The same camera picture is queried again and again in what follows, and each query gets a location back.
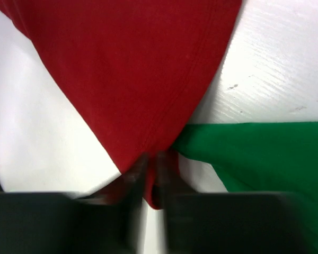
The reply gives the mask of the red t-shirt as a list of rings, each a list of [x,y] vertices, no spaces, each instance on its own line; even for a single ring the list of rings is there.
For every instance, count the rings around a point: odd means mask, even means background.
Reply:
[[[169,151],[241,1],[0,1],[0,182],[89,191]]]

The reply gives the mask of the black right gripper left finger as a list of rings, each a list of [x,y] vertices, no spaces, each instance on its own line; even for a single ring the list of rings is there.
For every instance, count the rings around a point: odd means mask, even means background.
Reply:
[[[136,253],[148,157],[96,192],[5,192],[0,253]]]

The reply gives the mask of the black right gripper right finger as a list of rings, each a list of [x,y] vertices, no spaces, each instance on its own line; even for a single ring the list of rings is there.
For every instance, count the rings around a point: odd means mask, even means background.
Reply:
[[[311,253],[288,193],[201,193],[156,157],[167,253]]]

